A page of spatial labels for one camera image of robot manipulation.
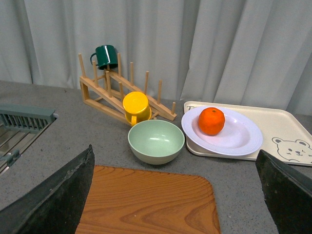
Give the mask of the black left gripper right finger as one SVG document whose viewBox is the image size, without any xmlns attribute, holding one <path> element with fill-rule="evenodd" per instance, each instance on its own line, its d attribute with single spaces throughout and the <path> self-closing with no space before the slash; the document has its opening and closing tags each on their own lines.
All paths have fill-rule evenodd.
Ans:
<svg viewBox="0 0 312 234">
<path fill-rule="evenodd" d="M 256 159 L 265 203 L 280 234 L 312 232 L 312 180 L 264 150 Z"/>
</svg>

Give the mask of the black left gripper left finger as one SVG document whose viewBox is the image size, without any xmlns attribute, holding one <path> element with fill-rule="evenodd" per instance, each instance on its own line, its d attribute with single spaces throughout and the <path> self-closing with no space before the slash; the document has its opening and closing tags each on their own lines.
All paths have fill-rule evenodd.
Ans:
<svg viewBox="0 0 312 234">
<path fill-rule="evenodd" d="M 2 234 L 73 234 L 94 174 L 90 145 L 30 192 L 0 212 Z"/>
</svg>

